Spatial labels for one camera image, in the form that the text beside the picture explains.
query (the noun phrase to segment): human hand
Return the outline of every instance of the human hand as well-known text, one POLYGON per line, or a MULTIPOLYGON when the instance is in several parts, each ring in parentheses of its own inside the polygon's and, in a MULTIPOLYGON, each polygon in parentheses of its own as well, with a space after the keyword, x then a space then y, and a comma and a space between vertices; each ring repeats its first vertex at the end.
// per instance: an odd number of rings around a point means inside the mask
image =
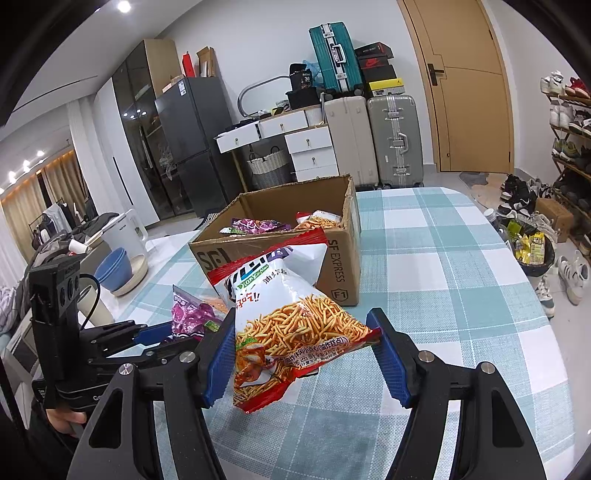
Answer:
POLYGON ((47 420, 52 427, 60 433, 67 433, 75 437, 74 429, 70 423, 78 423, 82 425, 86 423, 86 413, 71 411, 67 407, 48 408, 46 410, 47 420))

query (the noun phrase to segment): desk leg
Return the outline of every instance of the desk leg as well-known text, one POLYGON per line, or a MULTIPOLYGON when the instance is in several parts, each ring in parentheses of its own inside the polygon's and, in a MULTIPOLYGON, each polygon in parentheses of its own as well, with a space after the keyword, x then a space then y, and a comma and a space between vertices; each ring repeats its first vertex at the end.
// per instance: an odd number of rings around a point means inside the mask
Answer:
POLYGON ((236 156, 236 150, 232 150, 232 158, 234 159, 234 165, 236 165, 236 170, 238 171, 238 176, 240 177, 240 183, 242 183, 242 188, 244 189, 244 192, 248 192, 248 187, 246 186, 244 175, 242 174, 242 169, 240 168, 240 162, 236 156))

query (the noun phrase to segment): teal suitcase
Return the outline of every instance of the teal suitcase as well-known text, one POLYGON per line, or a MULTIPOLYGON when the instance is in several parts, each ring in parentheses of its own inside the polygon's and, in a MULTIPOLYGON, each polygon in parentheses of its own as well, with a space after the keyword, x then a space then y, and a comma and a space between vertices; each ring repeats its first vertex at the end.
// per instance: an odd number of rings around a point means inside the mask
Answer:
POLYGON ((310 37, 325 87, 363 95, 361 71, 345 24, 327 23, 311 28, 310 37))

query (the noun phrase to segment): blue and white plaid tablecloth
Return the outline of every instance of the blue and white plaid tablecloth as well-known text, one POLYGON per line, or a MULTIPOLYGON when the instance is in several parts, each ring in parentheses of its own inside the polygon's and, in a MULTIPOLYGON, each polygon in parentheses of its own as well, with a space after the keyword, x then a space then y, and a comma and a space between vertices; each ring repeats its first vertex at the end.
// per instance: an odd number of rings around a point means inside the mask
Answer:
MULTIPOLYGON (((361 299, 347 310, 365 321, 381 307, 419 349, 474 367, 490 361, 515 396, 548 480, 573 467, 567 375, 554 333, 511 252, 465 195, 445 188, 358 194, 361 299)), ((148 283, 118 320, 170 320, 171 285, 213 293, 188 247, 148 283)), ((204 415, 228 479, 385 478, 409 412, 393 400, 371 348, 299 379, 281 401, 245 414, 232 382, 204 415)), ((176 478, 162 404, 156 423, 166 478, 176 478)), ((451 402, 436 478, 451 468, 459 402, 451 402)))

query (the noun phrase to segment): screw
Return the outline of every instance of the screw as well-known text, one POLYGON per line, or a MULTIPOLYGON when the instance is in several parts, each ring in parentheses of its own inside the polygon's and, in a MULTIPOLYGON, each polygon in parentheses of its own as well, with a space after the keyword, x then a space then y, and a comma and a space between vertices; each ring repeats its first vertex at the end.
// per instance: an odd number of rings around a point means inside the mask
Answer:
POLYGON ((119 367, 119 373, 121 375, 129 375, 133 370, 133 364, 123 364, 119 367))
POLYGON ((195 353, 194 352, 183 352, 178 356, 178 359, 184 363, 184 364, 189 364, 191 363, 193 360, 195 360, 195 353))
POLYGON ((495 373, 495 370, 496 370, 495 366, 490 362, 482 362, 482 365, 480 366, 480 368, 486 374, 493 374, 493 373, 495 373))
POLYGON ((425 362, 426 364, 430 364, 435 360, 435 355, 433 355, 429 350, 421 350, 418 353, 418 359, 425 362))

